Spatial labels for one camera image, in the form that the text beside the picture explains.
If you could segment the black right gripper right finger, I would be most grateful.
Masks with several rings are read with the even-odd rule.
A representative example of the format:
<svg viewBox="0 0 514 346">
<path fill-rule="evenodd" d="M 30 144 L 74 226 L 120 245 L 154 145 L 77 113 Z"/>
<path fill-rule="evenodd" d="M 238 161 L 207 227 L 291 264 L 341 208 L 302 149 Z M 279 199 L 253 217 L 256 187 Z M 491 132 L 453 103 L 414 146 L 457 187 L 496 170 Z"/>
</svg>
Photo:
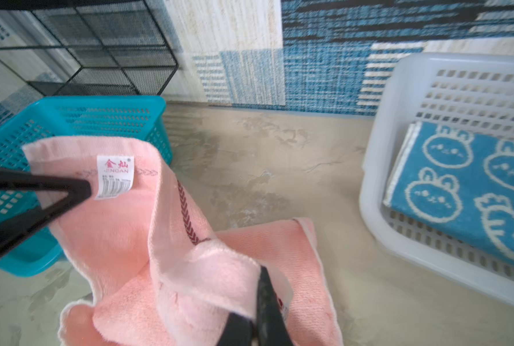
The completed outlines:
<svg viewBox="0 0 514 346">
<path fill-rule="evenodd" d="M 293 346 L 269 272 L 264 266 L 261 267 L 257 289 L 256 337 L 260 346 Z"/>
</svg>

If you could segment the blue bunny pattern towel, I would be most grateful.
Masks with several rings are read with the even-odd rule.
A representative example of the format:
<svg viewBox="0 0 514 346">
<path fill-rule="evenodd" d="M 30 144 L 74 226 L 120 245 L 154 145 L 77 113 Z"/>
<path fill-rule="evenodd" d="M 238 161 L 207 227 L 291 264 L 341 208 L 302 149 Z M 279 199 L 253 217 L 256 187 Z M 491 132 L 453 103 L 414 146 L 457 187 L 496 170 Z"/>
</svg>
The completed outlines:
<svg viewBox="0 0 514 346">
<path fill-rule="evenodd" d="M 383 203 L 514 266 L 514 141 L 414 122 Z"/>
</svg>

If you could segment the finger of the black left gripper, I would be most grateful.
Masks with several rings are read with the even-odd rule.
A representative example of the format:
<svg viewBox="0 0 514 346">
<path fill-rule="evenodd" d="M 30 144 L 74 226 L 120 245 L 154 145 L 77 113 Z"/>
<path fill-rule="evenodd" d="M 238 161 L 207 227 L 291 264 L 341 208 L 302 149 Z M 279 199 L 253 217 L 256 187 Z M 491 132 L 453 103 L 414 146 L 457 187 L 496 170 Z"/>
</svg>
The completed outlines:
<svg viewBox="0 0 514 346">
<path fill-rule="evenodd" d="M 0 168 L 0 190 L 66 194 L 48 207 L 37 207 L 0 222 L 0 259 L 92 196 L 87 180 L 32 175 L 6 168 Z"/>
</svg>

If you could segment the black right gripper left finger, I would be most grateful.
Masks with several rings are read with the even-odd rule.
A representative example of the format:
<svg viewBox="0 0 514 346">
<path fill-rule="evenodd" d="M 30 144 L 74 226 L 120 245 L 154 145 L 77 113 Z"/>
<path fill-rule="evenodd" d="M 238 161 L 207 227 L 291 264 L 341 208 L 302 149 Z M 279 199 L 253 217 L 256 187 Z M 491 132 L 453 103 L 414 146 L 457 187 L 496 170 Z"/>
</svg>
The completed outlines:
<svg viewBox="0 0 514 346">
<path fill-rule="evenodd" d="M 250 319 L 230 313 L 216 346 L 252 346 L 254 326 Z"/>
</svg>

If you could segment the pink terry towel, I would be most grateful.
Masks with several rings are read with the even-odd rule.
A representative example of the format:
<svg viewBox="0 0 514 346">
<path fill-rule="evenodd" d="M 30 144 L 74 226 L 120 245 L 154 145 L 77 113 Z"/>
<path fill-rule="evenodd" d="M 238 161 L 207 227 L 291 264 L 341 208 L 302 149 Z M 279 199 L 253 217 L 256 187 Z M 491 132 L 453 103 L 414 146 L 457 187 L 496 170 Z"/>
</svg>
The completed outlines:
<svg viewBox="0 0 514 346">
<path fill-rule="evenodd" d="M 66 305 L 62 345 L 215 345 L 232 313 L 257 317 L 266 268 L 295 345 L 341 345 L 313 222 L 215 232 L 151 144 L 61 136 L 27 144 L 35 175 L 91 184 L 49 228 L 93 298 Z"/>
</svg>

